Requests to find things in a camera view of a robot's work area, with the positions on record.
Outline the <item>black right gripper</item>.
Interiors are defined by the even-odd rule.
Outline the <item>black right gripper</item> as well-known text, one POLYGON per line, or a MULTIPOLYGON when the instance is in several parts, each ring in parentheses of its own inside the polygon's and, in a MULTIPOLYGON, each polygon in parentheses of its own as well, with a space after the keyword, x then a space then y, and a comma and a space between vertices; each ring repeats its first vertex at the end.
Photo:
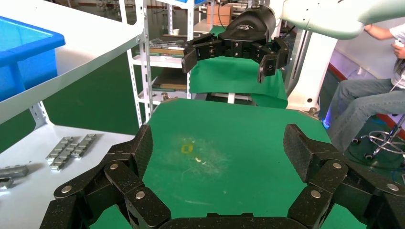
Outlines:
POLYGON ((198 61, 219 56, 252 59, 259 63, 257 82, 263 83, 290 60, 289 47, 282 38, 270 41, 275 27, 276 19, 269 7, 249 8, 218 37, 209 33, 187 41, 181 59, 182 72, 190 72, 198 61))

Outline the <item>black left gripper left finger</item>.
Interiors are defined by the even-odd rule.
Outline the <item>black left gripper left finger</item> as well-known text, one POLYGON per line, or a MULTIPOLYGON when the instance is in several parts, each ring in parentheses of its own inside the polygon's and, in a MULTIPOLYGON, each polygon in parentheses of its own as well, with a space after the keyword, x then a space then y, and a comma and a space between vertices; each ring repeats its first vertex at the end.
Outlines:
POLYGON ((152 151, 151 127, 142 125, 133 139, 111 146, 98 165, 60 185, 40 227, 87 229, 116 206, 132 228, 160 228, 171 211, 143 182, 152 151))

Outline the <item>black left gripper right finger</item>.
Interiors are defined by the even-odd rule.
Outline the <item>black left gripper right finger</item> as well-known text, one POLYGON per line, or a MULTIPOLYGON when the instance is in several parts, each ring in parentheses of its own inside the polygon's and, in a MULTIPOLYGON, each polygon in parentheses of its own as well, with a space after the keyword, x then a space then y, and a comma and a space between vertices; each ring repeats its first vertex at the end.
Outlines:
POLYGON ((325 142, 308 138, 296 124, 285 127, 283 148, 306 184, 288 217, 319 229, 335 205, 369 229, 405 226, 405 188, 348 160, 325 142))

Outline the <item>seated person hand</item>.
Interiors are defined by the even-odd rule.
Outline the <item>seated person hand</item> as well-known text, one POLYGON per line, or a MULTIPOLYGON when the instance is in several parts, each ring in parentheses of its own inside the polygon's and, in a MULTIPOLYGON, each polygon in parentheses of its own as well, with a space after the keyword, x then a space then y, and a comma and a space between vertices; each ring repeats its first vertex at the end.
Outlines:
POLYGON ((398 59, 405 59, 405 46, 403 44, 392 44, 394 55, 398 59))

